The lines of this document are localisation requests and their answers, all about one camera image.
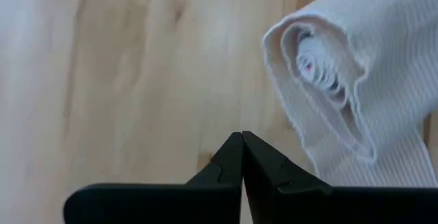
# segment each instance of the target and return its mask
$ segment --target light wood grain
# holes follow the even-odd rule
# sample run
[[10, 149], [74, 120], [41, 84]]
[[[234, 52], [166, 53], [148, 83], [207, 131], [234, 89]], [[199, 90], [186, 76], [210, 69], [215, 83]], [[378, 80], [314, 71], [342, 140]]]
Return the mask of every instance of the light wood grain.
[[95, 182], [185, 182], [233, 131], [311, 170], [260, 48], [309, 1], [0, 0], [0, 222], [61, 223]]

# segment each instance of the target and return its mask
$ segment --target rolled towel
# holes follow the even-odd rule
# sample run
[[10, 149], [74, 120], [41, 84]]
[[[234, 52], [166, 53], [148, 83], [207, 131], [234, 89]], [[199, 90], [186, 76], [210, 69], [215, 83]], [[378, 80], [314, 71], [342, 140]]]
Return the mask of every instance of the rolled towel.
[[417, 128], [438, 103], [438, 0], [316, 0], [263, 47], [318, 177], [438, 186]]

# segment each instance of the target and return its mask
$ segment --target wooden surface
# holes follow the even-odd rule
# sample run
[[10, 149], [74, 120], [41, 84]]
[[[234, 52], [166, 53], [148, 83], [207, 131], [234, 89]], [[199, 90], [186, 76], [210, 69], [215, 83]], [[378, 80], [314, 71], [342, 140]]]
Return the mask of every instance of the wooden surface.
[[309, 1], [0, 0], [0, 222], [62, 223], [95, 182], [185, 182], [232, 131], [311, 170], [260, 47]]

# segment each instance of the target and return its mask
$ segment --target black plastic object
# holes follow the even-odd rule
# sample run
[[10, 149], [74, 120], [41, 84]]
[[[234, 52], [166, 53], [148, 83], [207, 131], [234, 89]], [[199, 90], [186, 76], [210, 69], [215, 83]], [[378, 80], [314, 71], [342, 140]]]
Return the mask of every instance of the black plastic object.
[[184, 185], [96, 184], [70, 196], [66, 224], [239, 223], [242, 176], [254, 223], [433, 221], [434, 188], [329, 186], [251, 132], [233, 133]]

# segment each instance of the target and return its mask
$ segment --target rolled white fabric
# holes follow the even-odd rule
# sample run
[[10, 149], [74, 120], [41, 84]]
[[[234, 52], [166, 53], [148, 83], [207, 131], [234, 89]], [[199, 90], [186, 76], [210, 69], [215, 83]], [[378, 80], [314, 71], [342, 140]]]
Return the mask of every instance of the rolled white fabric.
[[316, 0], [263, 47], [318, 177], [438, 186], [417, 129], [438, 103], [438, 0]]

